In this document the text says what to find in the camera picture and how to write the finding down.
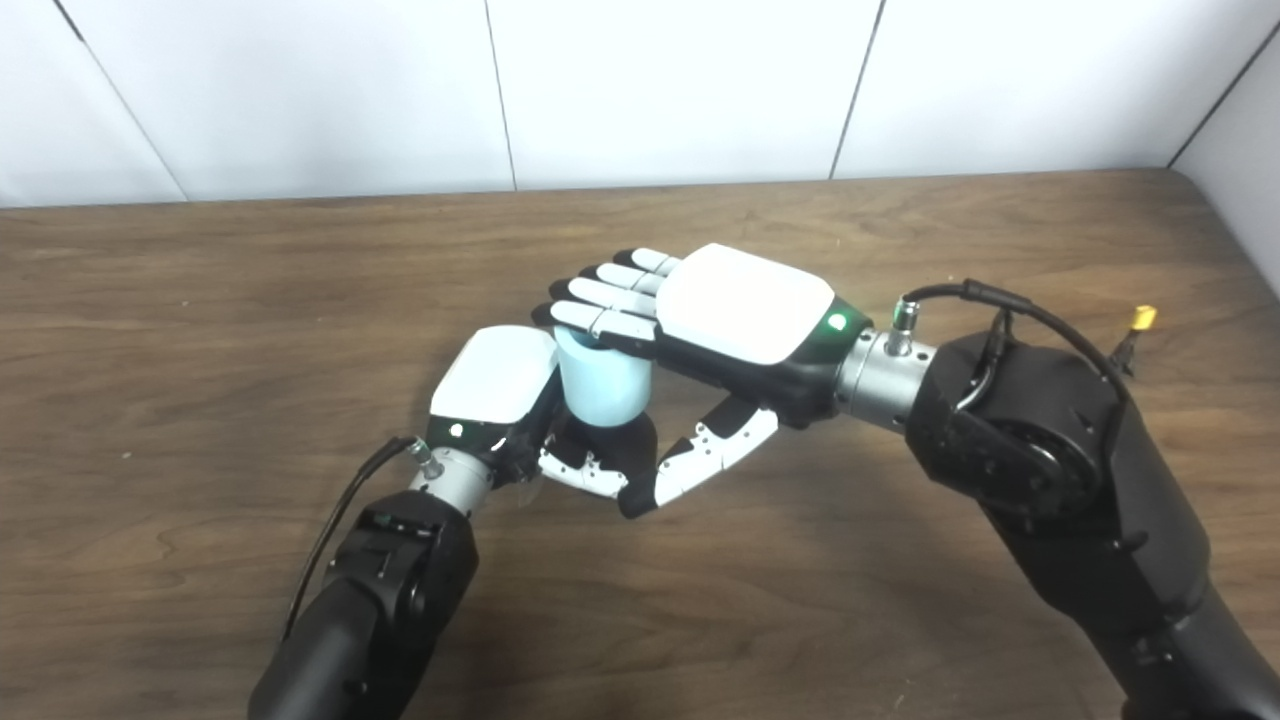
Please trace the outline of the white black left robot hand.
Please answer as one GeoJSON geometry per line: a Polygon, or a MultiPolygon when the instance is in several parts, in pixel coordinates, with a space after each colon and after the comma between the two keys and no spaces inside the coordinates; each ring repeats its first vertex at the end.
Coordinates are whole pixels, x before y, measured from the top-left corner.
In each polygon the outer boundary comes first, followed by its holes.
{"type": "Polygon", "coordinates": [[[470,511],[553,480],[618,498],[657,460],[652,366],[575,331],[476,331],[435,388],[417,489],[470,511]]]}

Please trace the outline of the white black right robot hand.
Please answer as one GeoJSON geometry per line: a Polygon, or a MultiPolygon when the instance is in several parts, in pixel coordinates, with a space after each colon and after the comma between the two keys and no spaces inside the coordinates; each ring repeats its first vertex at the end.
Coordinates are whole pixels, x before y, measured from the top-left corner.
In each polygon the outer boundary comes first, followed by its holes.
{"type": "Polygon", "coordinates": [[[722,243],[685,258],[652,249],[556,281],[536,325],[575,331],[724,391],[692,436],[625,474],[620,511],[640,518],[727,471],[787,427],[833,418],[838,374],[872,319],[809,272],[722,243]]]}

